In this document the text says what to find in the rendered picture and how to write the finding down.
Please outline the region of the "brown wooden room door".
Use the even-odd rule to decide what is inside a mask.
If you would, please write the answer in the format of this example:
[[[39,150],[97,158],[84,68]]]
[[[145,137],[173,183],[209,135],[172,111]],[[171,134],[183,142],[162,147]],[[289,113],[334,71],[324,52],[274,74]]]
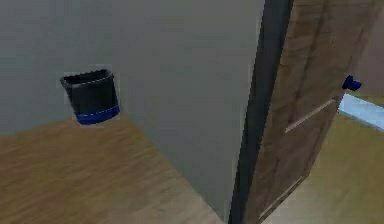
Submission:
[[[242,224],[309,175],[384,0],[293,0]]]

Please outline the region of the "black bin with blue base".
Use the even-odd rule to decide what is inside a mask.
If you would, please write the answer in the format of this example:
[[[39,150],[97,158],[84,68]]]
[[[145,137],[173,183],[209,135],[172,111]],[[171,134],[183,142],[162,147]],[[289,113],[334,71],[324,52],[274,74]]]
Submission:
[[[101,123],[120,113],[114,75],[110,70],[63,76],[60,82],[81,125]]]

